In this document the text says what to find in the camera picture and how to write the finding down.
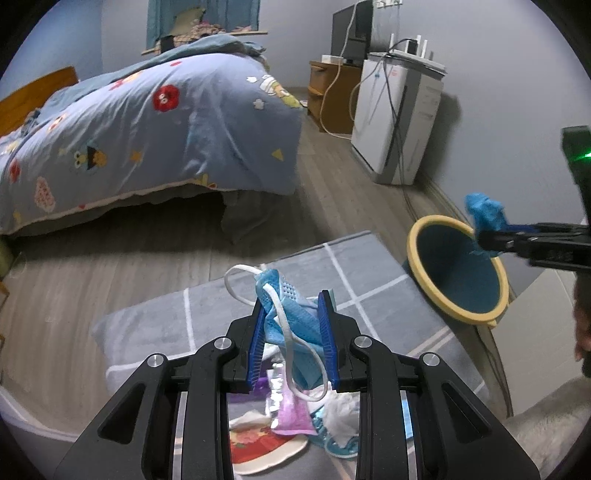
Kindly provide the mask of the person's right hand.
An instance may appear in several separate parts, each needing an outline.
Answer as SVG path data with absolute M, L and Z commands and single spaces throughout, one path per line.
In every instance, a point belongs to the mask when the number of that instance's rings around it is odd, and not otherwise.
M 581 361 L 591 350 L 590 276 L 578 274 L 574 287 L 575 360 Z

